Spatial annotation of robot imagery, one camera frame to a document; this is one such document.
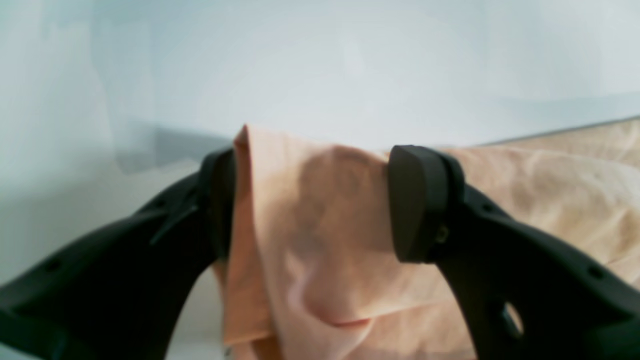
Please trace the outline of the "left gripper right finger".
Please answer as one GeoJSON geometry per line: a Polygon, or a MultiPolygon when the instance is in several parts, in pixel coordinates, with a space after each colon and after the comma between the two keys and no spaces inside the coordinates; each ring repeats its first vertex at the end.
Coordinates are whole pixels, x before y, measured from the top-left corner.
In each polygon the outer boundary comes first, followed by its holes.
{"type": "Polygon", "coordinates": [[[435,264],[479,360],[637,360],[639,292],[565,241],[510,217],[445,153],[396,145],[393,248],[435,264]]]}

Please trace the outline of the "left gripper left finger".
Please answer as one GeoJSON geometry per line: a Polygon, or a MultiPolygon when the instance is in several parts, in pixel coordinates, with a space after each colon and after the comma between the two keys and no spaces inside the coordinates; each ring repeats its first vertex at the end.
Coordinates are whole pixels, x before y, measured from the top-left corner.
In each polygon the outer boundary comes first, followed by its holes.
{"type": "Polygon", "coordinates": [[[0,339],[42,360],[163,360],[199,276],[230,253],[236,161],[210,153],[128,217],[1,287],[0,339]]]}

